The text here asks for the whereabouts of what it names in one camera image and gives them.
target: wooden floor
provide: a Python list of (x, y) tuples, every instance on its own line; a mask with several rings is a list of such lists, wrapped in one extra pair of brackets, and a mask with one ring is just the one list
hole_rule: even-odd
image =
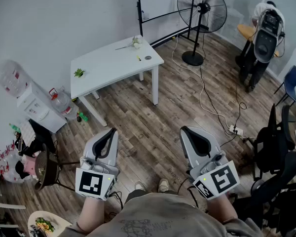
[[(144, 73), (144, 81), (138, 77), (130, 77), (99, 90), (100, 99), (91, 94), (87, 99), (105, 117), (108, 127), (115, 127), (119, 133), (119, 149), (117, 165), (121, 173), (114, 189), (122, 192), (122, 200), (133, 191), (134, 184), (142, 181), (147, 190), (156, 192), (160, 178), (168, 178), (171, 188), (177, 190), (187, 177), (187, 161), (183, 155), (179, 139), (179, 130), (183, 125), (202, 127), (212, 133), (218, 143), (231, 139), (225, 136), (216, 115), (204, 111), (200, 107), (199, 93), (202, 82), (192, 72), (180, 68), (171, 60), (175, 40), (156, 48), (165, 63), (159, 67), (159, 103), (151, 102), (151, 73)], [(211, 96), (218, 112), (225, 115), (228, 125), (234, 124), (239, 114), (236, 101), (236, 86), (239, 102), (247, 105), (241, 110), (237, 126), (244, 130), (244, 136), (255, 137), (259, 130), (267, 126), (269, 113), (273, 103), (283, 95), (280, 90), (275, 96), (273, 92), (279, 83), (268, 73), (265, 73), (254, 92), (247, 94), (244, 86), (238, 85), (238, 67), (234, 57), (240, 53), (235, 46), (227, 43), (214, 34), (205, 35), (204, 49), (206, 60), (202, 66), (206, 89)], [(192, 50), (192, 44), (185, 39), (179, 39), (174, 59), (182, 66), (187, 66), (181, 60), (181, 54)], [(199, 67), (192, 67), (200, 73)], [(61, 159), (78, 160), (83, 153), (87, 140), (98, 132), (107, 129), (102, 127), (78, 103), (80, 109), (89, 117), (88, 122), (71, 121), (53, 136), (59, 143)], [(213, 111), (209, 99), (203, 93), (202, 105)], [(283, 104), (276, 109), (277, 119)], [(296, 117), (296, 104), (291, 108), (291, 114)], [(296, 123), (290, 124), (292, 137)], [(240, 138), (222, 147), (227, 157), (233, 160), (236, 167), (245, 163), (243, 156), (252, 156), (251, 146), (244, 144)], [(248, 196), (253, 183), (250, 170), (239, 172), (241, 185), (235, 191), (241, 196)], [(75, 166), (65, 166), (61, 172), (60, 181), (74, 187)], [(23, 184), (11, 184), (3, 181), (0, 186), (3, 197), (1, 202), (24, 204), (26, 210), (10, 210), (15, 223), (27, 232), (27, 220), (30, 214), (37, 210), (46, 210), (72, 222), (79, 215), (84, 198), (57, 185), (46, 187), (40, 192), (34, 190), (35, 181)], [(180, 190), (182, 196), (191, 199), (186, 190), (191, 184), (186, 181)], [(205, 200), (196, 194), (204, 209)], [(108, 199), (106, 213), (119, 212), (120, 205), (114, 198)]]

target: table leg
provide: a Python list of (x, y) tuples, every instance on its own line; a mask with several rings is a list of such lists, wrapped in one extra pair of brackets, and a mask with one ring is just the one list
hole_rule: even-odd
[(139, 80), (143, 81), (144, 80), (144, 72), (139, 73)]
[(5, 204), (0, 203), (1, 208), (8, 208), (8, 209), (26, 209), (24, 205), (16, 205), (16, 204)]
[(80, 96), (79, 99), (86, 106), (89, 112), (101, 123), (102, 126), (107, 126), (108, 124), (105, 120), (100, 116), (100, 114), (94, 109), (94, 107), (85, 99), (84, 96)]
[(99, 99), (99, 98), (100, 98), (100, 96), (99, 96), (99, 94), (97, 93), (96, 90), (93, 90), (91, 93), (92, 93), (92, 95), (93, 95), (96, 99)]
[(154, 105), (158, 104), (158, 75), (159, 67), (155, 66), (151, 70), (152, 74), (152, 102)]

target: blue chair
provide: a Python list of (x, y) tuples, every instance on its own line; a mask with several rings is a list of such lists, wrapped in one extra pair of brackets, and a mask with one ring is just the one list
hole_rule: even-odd
[(296, 93), (295, 93), (295, 87), (296, 87), (296, 66), (292, 66), (291, 69), (288, 71), (286, 76), (284, 77), (284, 82), (281, 84), (281, 86), (278, 87), (278, 89), (274, 92), (274, 94), (282, 87), (284, 84), (285, 86), (285, 95), (281, 98), (281, 100), (276, 104), (278, 104), (282, 101), (285, 101), (288, 97), (293, 99), (293, 102), (290, 106), (296, 102)]

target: plastic bag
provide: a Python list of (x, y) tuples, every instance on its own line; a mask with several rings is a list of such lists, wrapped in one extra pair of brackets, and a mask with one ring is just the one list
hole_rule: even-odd
[(16, 163), (21, 160), (22, 157), (16, 149), (5, 151), (4, 157), (1, 158), (1, 174), (4, 179), (11, 183), (23, 183), (24, 180), (21, 179), (20, 175), (15, 170)]

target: shoe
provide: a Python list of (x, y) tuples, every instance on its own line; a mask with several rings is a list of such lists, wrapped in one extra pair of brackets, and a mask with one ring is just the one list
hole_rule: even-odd
[(169, 181), (162, 178), (159, 182), (158, 192), (166, 192), (169, 190)]
[(144, 185), (143, 185), (142, 182), (137, 182), (135, 184), (135, 190), (143, 190), (143, 191), (146, 191), (146, 189), (145, 189), (145, 187), (144, 187)]
[(247, 86), (247, 88), (246, 88), (246, 92), (247, 93), (250, 93), (250, 92), (252, 92), (254, 90), (254, 88), (252, 87), (252, 86)]

